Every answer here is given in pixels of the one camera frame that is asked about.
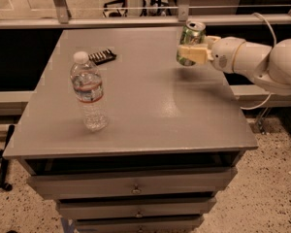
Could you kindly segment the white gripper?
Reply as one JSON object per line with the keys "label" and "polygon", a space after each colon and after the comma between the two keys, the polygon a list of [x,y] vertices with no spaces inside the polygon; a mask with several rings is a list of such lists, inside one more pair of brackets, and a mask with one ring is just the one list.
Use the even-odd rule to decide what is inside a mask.
{"label": "white gripper", "polygon": [[245,39],[235,37],[220,39],[218,36],[206,36],[204,42],[205,44],[179,45],[178,62],[181,65],[194,65],[211,61],[216,70],[228,74],[233,73],[237,51],[245,43]]}

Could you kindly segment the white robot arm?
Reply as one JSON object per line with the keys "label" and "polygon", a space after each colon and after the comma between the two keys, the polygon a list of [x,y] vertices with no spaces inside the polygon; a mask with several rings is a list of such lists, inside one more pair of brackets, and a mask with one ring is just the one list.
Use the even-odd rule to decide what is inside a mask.
{"label": "white robot arm", "polygon": [[246,77],[278,95],[291,95],[291,39],[274,47],[242,38],[208,36],[202,44],[179,45],[178,54],[196,64],[209,62],[214,69]]}

